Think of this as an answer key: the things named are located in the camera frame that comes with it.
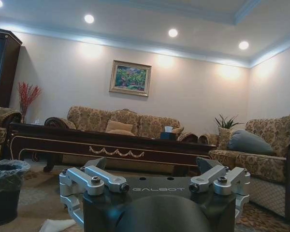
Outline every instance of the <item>wooden cabinet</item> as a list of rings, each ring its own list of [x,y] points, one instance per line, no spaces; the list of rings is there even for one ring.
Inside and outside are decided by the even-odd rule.
[[[0,106],[9,107],[19,50],[22,42],[8,30],[0,29]]]

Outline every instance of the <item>red decorative branches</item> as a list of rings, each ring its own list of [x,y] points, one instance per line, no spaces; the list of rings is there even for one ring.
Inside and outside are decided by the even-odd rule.
[[[18,82],[19,106],[24,121],[28,106],[41,94],[42,90],[38,86],[29,86],[28,83]]]

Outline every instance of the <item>painting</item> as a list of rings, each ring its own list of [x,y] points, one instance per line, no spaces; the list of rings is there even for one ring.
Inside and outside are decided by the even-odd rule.
[[[148,97],[151,66],[114,60],[110,92]]]

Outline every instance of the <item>carpet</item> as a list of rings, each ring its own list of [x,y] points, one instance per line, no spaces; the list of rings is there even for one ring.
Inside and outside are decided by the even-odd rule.
[[[52,173],[43,173],[44,164],[31,163],[31,170],[25,175],[18,205],[18,217],[3,226],[0,232],[38,232],[46,219],[70,219],[59,200],[58,174],[65,168],[56,166]],[[136,173],[114,174],[136,176]],[[64,232],[83,232],[74,225]],[[279,216],[248,203],[235,226],[236,232],[290,232],[290,225]]]

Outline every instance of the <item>coffee table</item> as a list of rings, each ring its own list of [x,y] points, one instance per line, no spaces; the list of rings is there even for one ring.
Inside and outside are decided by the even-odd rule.
[[[208,152],[216,148],[213,145],[21,123],[11,123],[8,136],[12,159],[23,159],[24,151],[46,153],[45,172],[52,171],[56,156],[61,154],[172,164],[178,168],[197,167],[196,157],[210,159]]]

